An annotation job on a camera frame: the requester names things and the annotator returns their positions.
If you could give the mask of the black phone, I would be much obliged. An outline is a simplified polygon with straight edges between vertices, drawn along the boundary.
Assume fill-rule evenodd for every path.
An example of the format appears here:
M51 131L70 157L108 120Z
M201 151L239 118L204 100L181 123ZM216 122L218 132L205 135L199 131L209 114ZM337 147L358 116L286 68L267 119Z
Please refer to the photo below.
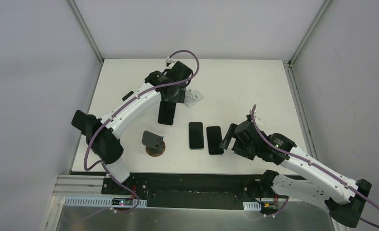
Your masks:
M176 103L161 101L159 105L157 122L162 125L172 126L175 117Z
M219 146L222 142L222 132L220 126L206 127L208 153L210 155L222 155L224 150Z

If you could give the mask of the dark phone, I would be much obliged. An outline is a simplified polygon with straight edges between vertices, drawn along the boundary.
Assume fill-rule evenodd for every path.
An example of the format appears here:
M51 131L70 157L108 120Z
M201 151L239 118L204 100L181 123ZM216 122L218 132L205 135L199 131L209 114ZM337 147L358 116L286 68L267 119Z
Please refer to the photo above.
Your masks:
M204 133L202 122L189 122L189 148L191 150L204 149Z

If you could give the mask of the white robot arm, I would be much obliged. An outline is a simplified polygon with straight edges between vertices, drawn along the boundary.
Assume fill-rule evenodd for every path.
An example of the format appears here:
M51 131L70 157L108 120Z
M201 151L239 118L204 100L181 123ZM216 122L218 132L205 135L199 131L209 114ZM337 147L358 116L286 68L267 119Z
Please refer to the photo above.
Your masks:
M162 72L151 72L132 96L109 113L96 117L77 110L71 121L71 125L85 136L88 148L99 157L108 174L119 182L130 176L121 158L124 152L120 141L123 132L146 110L162 101L159 88L188 82L194 74L188 79L162 84L163 80L169 80Z

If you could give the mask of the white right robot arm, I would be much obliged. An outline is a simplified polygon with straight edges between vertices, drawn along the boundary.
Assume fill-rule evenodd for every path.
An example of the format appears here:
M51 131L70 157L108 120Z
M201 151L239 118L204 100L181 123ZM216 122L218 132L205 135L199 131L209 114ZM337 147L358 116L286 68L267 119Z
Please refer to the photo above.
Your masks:
M346 227L357 227L366 201L346 188L344 183L367 197L372 187L370 182L353 180L333 171L280 133L266 135L263 131L257 132L250 119L239 125L231 124L219 147L226 150L231 139L235 139L232 147L235 154L250 160L258 157L303 178L295 180L266 170L253 186L262 196L277 194L294 197L328 212L335 221Z

